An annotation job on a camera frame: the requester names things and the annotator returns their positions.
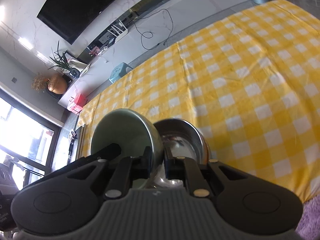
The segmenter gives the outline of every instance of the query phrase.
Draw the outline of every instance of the gray floor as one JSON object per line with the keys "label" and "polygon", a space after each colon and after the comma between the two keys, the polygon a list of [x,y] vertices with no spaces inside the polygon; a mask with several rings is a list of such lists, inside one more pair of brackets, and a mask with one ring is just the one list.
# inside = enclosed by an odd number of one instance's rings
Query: gray floor
{"label": "gray floor", "polygon": [[[298,5],[299,7],[303,8],[305,11],[313,14],[315,17],[320,19],[320,0],[288,0],[288,1]],[[196,32],[198,30],[201,30],[202,28],[204,28],[204,27],[206,27],[216,21],[222,20],[223,18],[228,17],[231,14],[245,10],[245,9],[250,8],[252,6],[255,6],[255,5],[256,4],[252,0],[250,0],[250,1],[238,4],[236,6],[233,6],[229,9],[224,10],[224,11],[221,11],[217,14],[211,15],[208,18],[206,18],[202,21],[199,21],[196,24],[191,25],[190,27],[173,35],[172,37],[170,37],[168,39],[168,42],[165,45],[163,45],[163,43],[161,43],[155,49],[148,50],[147,52],[142,54],[140,57],[138,57],[134,61],[130,62],[129,65],[132,68],[135,68],[135,67],[139,66],[141,63],[145,62],[150,57],[152,57],[153,55],[157,54],[158,52],[167,48],[168,46],[174,44],[175,42],[182,40],[186,36]],[[95,91],[93,91],[87,97],[88,100],[90,101],[91,99],[93,99],[96,95],[101,93],[103,90],[105,90],[110,85],[111,85],[111,82],[109,80],[104,82],[102,85],[100,85],[100,87],[98,87]],[[54,160],[53,160],[53,165],[52,165],[53,170],[59,169],[67,163],[68,149],[69,149],[69,143],[68,143],[67,139],[68,139],[70,129],[75,128],[75,125],[77,122],[77,117],[78,117],[77,115],[69,112],[69,115],[66,119],[65,125],[62,128],[60,136],[59,136],[59,140],[58,140],[58,144],[57,144],[57,148],[56,148],[56,152],[55,152],[55,156],[54,156]]]}

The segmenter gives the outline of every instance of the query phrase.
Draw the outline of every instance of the metal screw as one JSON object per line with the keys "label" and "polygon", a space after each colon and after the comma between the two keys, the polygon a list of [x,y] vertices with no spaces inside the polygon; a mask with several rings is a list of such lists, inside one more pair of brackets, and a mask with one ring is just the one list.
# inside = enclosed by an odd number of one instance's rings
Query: metal screw
{"label": "metal screw", "polygon": [[105,195],[109,198],[117,198],[122,195],[122,192],[117,189],[110,189],[105,193]]}
{"label": "metal screw", "polygon": [[207,196],[209,196],[209,194],[210,194],[210,192],[204,188],[196,189],[193,192],[193,195],[195,195],[196,197],[207,197]]}

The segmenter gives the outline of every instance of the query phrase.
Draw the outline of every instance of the potted plant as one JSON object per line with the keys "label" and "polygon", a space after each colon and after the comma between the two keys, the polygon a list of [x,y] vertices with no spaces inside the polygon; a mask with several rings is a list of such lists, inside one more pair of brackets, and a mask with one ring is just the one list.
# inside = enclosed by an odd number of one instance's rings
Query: potted plant
{"label": "potted plant", "polygon": [[59,73],[54,74],[51,78],[47,78],[42,73],[38,73],[33,79],[31,87],[37,91],[45,90],[48,87],[49,91],[61,95],[67,91],[68,84]]}
{"label": "potted plant", "polygon": [[80,71],[74,67],[70,67],[69,63],[68,63],[68,60],[66,58],[66,52],[63,52],[62,55],[59,54],[59,42],[58,42],[58,47],[57,47],[57,52],[53,52],[53,57],[50,57],[56,65],[52,66],[51,68],[53,67],[60,67],[60,68],[63,68],[63,69],[66,69],[69,71],[70,75],[74,78],[79,78],[80,76]]}

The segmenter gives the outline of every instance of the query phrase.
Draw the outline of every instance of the glass door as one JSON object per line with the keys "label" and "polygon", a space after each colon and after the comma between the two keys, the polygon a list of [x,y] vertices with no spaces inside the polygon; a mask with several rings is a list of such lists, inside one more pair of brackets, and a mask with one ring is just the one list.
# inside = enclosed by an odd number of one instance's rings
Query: glass door
{"label": "glass door", "polygon": [[7,155],[15,158],[12,177],[19,189],[51,172],[59,132],[58,126],[0,90],[0,163]]}

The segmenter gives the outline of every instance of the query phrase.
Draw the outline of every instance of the red box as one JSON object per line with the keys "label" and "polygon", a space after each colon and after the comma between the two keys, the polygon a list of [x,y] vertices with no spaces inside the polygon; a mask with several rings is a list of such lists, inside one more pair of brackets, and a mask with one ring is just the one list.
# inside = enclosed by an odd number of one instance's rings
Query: red box
{"label": "red box", "polygon": [[87,103],[87,98],[78,93],[75,98],[69,99],[69,104],[67,109],[75,114],[78,114],[82,111],[83,107]]}

